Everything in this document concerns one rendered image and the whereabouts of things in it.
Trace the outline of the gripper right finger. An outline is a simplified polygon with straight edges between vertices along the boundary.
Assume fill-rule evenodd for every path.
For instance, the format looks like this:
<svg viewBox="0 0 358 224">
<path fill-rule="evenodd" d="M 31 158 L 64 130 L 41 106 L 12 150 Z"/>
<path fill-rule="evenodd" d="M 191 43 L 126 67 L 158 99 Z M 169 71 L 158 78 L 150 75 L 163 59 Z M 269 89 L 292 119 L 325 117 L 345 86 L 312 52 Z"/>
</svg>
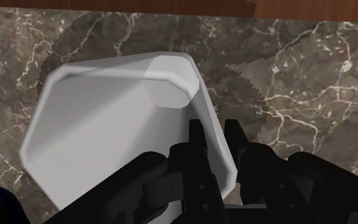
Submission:
<svg viewBox="0 0 358 224">
<path fill-rule="evenodd" d="M 224 136 L 238 170 L 244 224 L 358 224 L 358 176 L 314 154 L 280 158 L 252 143 L 239 122 L 227 119 Z"/>
</svg>

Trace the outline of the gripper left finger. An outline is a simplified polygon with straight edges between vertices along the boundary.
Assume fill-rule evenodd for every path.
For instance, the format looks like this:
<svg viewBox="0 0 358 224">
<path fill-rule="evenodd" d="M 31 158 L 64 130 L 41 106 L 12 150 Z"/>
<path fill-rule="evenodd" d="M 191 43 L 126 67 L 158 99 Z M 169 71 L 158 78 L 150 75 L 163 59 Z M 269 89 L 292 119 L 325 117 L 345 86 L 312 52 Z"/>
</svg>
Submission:
<svg viewBox="0 0 358 224">
<path fill-rule="evenodd" d="M 192 119 L 189 141 L 169 156 L 141 153 L 45 224 L 150 224 L 175 201 L 179 216 L 162 224 L 228 224 L 207 152 L 202 123 Z"/>
</svg>

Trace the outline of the white cup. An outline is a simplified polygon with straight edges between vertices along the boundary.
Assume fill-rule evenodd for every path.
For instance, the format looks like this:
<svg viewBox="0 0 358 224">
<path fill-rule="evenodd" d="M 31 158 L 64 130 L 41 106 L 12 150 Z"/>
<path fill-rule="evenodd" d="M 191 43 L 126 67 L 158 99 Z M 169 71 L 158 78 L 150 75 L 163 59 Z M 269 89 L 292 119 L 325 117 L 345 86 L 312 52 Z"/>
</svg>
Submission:
<svg viewBox="0 0 358 224">
<path fill-rule="evenodd" d="M 75 62 L 51 72 L 20 148 L 25 170 L 58 212 L 141 153 L 169 156 L 200 120 L 222 200 L 237 168 L 193 61 L 153 52 Z M 179 201 L 150 224 L 179 216 Z"/>
</svg>

